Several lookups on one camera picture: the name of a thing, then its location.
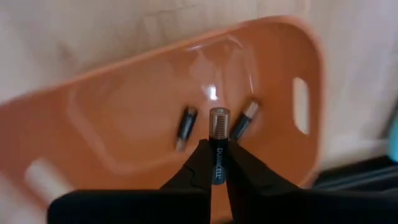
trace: copper battery top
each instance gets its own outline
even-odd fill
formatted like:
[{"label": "copper battery top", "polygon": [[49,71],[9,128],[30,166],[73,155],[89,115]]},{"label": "copper battery top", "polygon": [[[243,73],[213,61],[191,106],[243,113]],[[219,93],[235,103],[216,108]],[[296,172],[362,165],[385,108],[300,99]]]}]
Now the copper battery top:
[{"label": "copper battery top", "polygon": [[213,139],[228,138],[228,126],[231,113],[229,109],[217,107],[210,110],[209,137]]},{"label": "copper battery top", "polygon": [[254,115],[256,115],[260,105],[257,100],[251,99],[246,107],[243,109],[243,114],[248,118],[253,119]]}]

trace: black object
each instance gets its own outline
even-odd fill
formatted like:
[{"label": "black object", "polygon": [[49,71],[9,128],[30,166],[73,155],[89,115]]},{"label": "black object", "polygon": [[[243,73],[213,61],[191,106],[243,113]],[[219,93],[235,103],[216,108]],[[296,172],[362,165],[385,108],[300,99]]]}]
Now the black object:
[{"label": "black object", "polygon": [[398,192],[398,166],[387,156],[326,170],[313,189]]},{"label": "black object", "polygon": [[197,120],[198,110],[192,106],[184,108],[177,131],[176,151],[183,151],[185,143],[191,135],[193,125]]},{"label": "black object", "polygon": [[[49,224],[210,223],[213,148],[201,140],[159,190],[76,191],[49,207]],[[300,189],[235,141],[225,157],[234,223],[397,223],[398,197]]]}]

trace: battery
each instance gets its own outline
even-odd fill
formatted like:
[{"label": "battery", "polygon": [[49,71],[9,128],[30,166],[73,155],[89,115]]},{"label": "battery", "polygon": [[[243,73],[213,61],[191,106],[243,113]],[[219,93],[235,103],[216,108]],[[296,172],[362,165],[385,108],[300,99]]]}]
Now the battery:
[{"label": "battery", "polygon": [[177,152],[183,152],[185,150],[185,145],[192,133],[197,116],[198,110],[195,107],[186,106],[184,108],[177,130],[177,142],[175,143],[175,150]]},{"label": "battery", "polygon": [[256,113],[260,108],[260,104],[254,98],[251,98],[246,106],[240,112],[237,120],[232,125],[231,131],[229,132],[229,138],[235,141],[242,137],[245,130],[249,127],[251,121],[255,117]]},{"label": "battery", "polygon": [[220,185],[225,183],[225,154],[228,150],[228,126],[229,126],[229,109],[212,108],[210,110],[209,123],[209,143],[214,152],[213,164],[213,184]]}]

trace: orange plastic tray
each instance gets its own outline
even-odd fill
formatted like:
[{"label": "orange plastic tray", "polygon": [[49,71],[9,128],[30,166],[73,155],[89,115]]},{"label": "orange plastic tray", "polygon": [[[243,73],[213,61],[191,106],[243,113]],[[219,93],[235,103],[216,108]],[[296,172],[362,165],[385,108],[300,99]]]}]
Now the orange plastic tray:
[{"label": "orange plastic tray", "polygon": [[[208,137],[208,112],[249,96],[262,110],[241,144],[278,174],[304,186],[315,175],[322,102],[322,56],[307,28],[267,17],[207,33],[101,67],[0,107],[0,171],[37,205],[27,183],[37,159],[75,189],[157,189]],[[309,89],[309,134],[293,120],[293,78]],[[199,115],[185,153],[174,150],[182,109]],[[212,217],[228,218],[226,186],[213,187]]]}]

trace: wooden surface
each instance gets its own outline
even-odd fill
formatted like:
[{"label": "wooden surface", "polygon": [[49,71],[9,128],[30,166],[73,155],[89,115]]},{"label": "wooden surface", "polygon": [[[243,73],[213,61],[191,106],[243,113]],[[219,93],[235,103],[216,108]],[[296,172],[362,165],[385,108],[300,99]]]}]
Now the wooden surface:
[{"label": "wooden surface", "polygon": [[325,49],[320,167],[338,166],[385,151],[398,94],[397,8],[396,0],[4,0],[0,100],[208,30],[291,14]]}]

